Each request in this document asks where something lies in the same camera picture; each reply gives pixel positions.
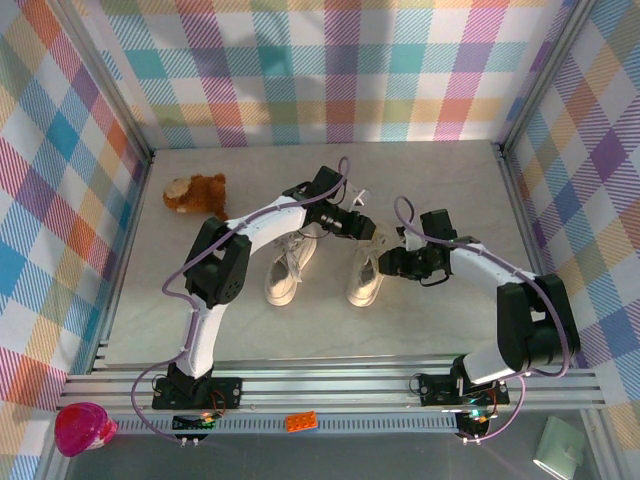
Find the colorful plaid backdrop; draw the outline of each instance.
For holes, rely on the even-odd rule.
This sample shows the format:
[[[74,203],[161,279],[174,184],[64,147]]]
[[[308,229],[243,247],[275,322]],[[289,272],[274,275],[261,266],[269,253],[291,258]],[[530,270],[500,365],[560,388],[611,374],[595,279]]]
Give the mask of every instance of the colorful plaid backdrop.
[[[600,0],[516,148],[549,268],[565,280],[640,475],[640,2]]]
[[[143,165],[45,0],[0,0],[0,479],[86,359]]]
[[[158,148],[495,138],[564,3],[75,1]]]

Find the table surface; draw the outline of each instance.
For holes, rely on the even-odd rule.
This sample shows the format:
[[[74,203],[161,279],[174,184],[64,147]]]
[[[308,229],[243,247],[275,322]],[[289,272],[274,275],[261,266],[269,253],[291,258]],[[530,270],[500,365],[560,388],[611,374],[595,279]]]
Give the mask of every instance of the table surface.
[[[404,194],[418,214],[447,208],[460,235],[530,268],[502,176],[488,141],[346,144],[157,152],[117,306],[105,363],[139,365],[174,356],[188,306],[160,287],[184,263],[206,214],[179,214],[162,202],[165,185],[196,173],[227,176],[227,211],[239,217],[311,180],[321,165],[352,160],[350,181],[372,198],[361,211],[399,222]],[[252,257],[243,291],[223,318],[218,360],[463,353],[495,338],[495,304],[463,279],[423,288],[385,278],[376,302],[352,306],[345,291],[356,242],[328,236],[303,271],[286,307],[267,303],[263,283],[271,245]],[[180,279],[174,288],[183,289]]]

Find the shoe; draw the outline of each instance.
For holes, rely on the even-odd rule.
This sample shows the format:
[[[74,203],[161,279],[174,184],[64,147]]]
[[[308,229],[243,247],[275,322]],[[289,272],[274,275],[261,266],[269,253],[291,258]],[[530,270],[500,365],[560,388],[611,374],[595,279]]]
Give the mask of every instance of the shoe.
[[[373,303],[384,280],[378,270],[378,258],[400,243],[397,232],[385,223],[376,224],[371,240],[358,242],[347,286],[347,298],[352,305],[368,307]]]
[[[316,226],[309,225],[303,232],[304,235],[299,231],[288,233],[274,242],[276,252],[264,283],[264,293],[267,301],[276,307],[287,305],[293,300],[298,283],[302,281],[302,269],[316,251]]]

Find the stuffed animal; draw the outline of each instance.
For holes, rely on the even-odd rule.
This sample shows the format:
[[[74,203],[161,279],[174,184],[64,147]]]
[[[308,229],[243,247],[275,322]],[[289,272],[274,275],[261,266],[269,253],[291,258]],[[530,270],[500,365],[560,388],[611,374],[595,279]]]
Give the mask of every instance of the stuffed animal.
[[[224,211],[226,200],[222,173],[214,177],[193,175],[191,178],[176,178],[164,189],[162,200],[171,210],[179,213],[212,212],[220,220],[228,220]]]

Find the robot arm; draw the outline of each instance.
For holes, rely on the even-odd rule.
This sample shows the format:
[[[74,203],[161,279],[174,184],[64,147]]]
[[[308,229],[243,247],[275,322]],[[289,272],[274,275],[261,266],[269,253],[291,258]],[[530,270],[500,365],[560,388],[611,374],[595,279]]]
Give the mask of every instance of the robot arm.
[[[459,238],[446,210],[428,212],[420,219],[426,235],[468,244],[478,253],[453,245],[424,245],[415,238],[408,238],[409,249],[398,247],[380,257],[380,272],[422,281],[441,270],[445,275],[460,276],[471,282],[493,298],[497,306],[497,342],[454,362],[451,374],[460,380],[461,395],[477,390],[478,385],[548,365],[562,356],[553,320],[528,283],[480,255],[485,247],[474,238]],[[580,340],[562,280],[557,275],[522,273],[536,282],[551,300],[565,330],[570,354],[575,355],[580,349]],[[533,312],[543,314],[544,318],[534,321]]]
[[[332,189],[342,175],[322,167],[312,182],[306,182],[285,191],[269,206],[291,204],[314,198]],[[367,192],[345,184],[342,199],[331,203],[328,198],[302,206],[278,208],[248,224],[242,234],[232,235],[215,254],[185,272],[186,289],[199,306],[199,317],[191,345],[177,362],[169,365],[167,381],[176,391],[176,398],[188,407],[202,406],[210,397],[209,382],[213,368],[213,349],[220,323],[228,304],[244,286],[249,257],[264,245],[288,232],[299,230],[310,223],[318,223],[338,237],[369,240],[375,224],[353,211],[362,205]],[[251,215],[222,222],[216,217],[207,220],[189,252],[187,262],[245,222]],[[190,322],[187,322],[185,340]]]

